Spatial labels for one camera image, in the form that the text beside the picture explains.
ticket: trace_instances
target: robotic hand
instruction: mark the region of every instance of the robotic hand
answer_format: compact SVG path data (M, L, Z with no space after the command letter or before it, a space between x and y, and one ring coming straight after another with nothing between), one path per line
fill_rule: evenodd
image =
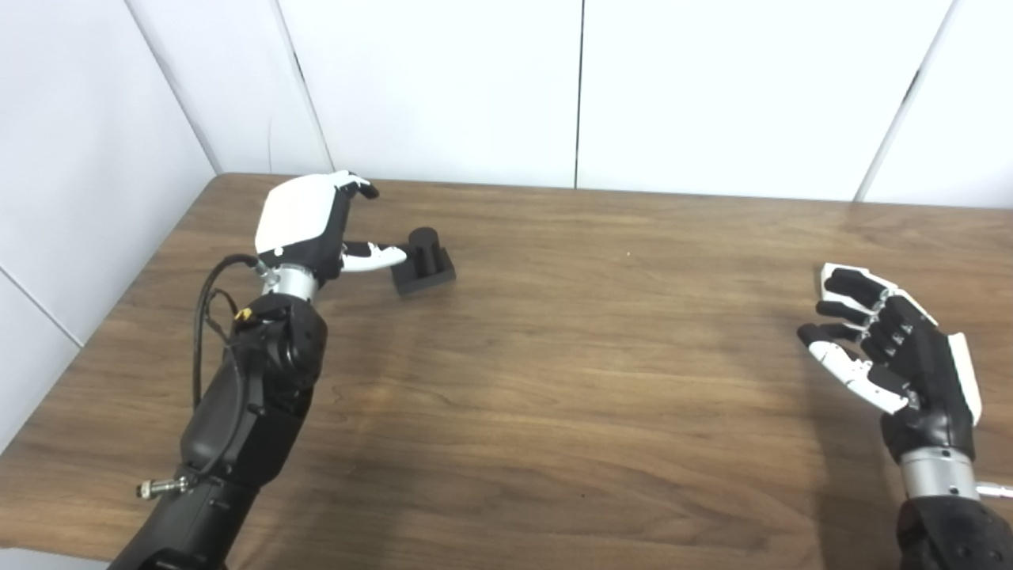
M798 338L850 391L883 412L880 428L908 500L898 541L903 570L1013 567L1009 524L980 502L1010 489L977 483L973 427L982 399L963 334L945 335L898 284L827 263L816 313L846 323L803 325ZM838 340L857 344L864 360Z
M318 280L336 278L341 270L373 270L405 260L407 254L398 247L342 243L357 193L368 199L380 195L369 180L347 170L300 176L271 189L254 238L261 260L271 267L312 269Z

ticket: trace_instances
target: cable connector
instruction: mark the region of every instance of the cable connector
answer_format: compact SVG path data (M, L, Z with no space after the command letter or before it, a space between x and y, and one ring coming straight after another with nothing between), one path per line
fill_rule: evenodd
M157 499L166 493L176 491L184 493L187 489L189 489L189 485L190 481L187 477L180 477L179 479L163 479L160 481L145 481L137 486L137 496L138 498L150 501L152 499Z
M262 259L257 259L256 264L251 268L253 269L253 272L255 272L256 275L267 284L268 288L274 288L281 278L281 276L278 275L278 272L267 266L267 263L263 262Z

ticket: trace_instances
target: black object on square base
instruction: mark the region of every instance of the black object on square base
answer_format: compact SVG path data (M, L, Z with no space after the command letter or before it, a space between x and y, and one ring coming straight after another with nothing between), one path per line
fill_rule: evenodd
M403 298L457 278L454 263L432 227L414 229L408 234L408 243L398 246L408 254L404 262L390 267L398 296Z

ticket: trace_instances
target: wooden table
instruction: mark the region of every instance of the wooden table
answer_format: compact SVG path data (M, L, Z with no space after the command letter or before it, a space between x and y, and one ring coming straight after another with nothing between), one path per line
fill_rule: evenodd
M216 178L165 240L0 458L0 546L108 560L142 523L134 486L172 473L189 416L200 284L282 179ZM979 476L1013 481L1011 212L378 185L348 237L433 225L458 280L324 289L325 376L233 569L894 568L877 414L795 339L825 260L967 334Z

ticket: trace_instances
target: robotic finger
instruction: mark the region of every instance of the robotic finger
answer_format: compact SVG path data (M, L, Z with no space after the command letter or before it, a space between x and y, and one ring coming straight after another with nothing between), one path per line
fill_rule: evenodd
M830 323L819 327L834 339L843 339L853 343L862 340L862 330L847 323Z
M871 313L855 309L850 304L843 302L817 302L816 315L844 319L855 325L859 331L864 331L868 328L867 322L869 321L869 317L872 317Z
M824 369L862 400L887 414L908 407L903 379L837 344L826 327L803 325L798 338Z
M877 315L891 299L907 300L933 326L939 323L897 282L872 273L864 266L824 263L820 271L821 299L838 302L857 311Z
M362 272L403 262L408 254L400 247L371 241L345 241L341 252L343 270Z

